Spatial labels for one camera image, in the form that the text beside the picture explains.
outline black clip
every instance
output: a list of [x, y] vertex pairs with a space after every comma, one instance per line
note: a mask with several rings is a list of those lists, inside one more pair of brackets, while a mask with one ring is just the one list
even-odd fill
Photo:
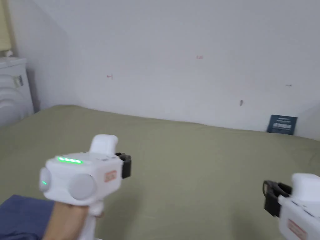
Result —
[[272, 216], [279, 217], [281, 205], [278, 203], [278, 196], [289, 197], [292, 192], [292, 187], [283, 183], [266, 180], [263, 182], [262, 192], [266, 197], [264, 209]]
[[122, 178], [127, 178], [131, 176], [131, 156], [125, 153], [116, 153], [122, 161]]

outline white appliance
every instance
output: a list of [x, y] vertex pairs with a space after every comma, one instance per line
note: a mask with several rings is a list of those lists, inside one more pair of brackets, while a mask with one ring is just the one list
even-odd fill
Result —
[[26, 74], [26, 59], [0, 58], [0, 127], [34, 113]]

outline dark blue sign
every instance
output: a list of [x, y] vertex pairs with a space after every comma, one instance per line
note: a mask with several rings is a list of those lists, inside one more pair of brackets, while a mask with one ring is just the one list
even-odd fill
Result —
[[293, 135], [297, 117], [271, 115], [267, 132]]

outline hand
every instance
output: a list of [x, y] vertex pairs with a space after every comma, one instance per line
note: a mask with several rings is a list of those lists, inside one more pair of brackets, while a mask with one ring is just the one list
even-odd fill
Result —
[[76, 240], [88, 215], [88, 206], [55, 202], [43, 240]]

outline bed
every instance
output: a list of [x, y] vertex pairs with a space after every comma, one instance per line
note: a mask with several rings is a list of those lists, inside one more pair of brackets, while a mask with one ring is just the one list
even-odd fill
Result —
[[290, 184], [292, 173], [320, 169], [320, 142], [306, 138], [55, 106], [0, 128], [0, 203], [43, 198], [45, 161], [87, 151], [96, 134], [118, 136], [117, 151], [133, 159], [105, 200], [102, 239], [278, 239], [263, 180]]

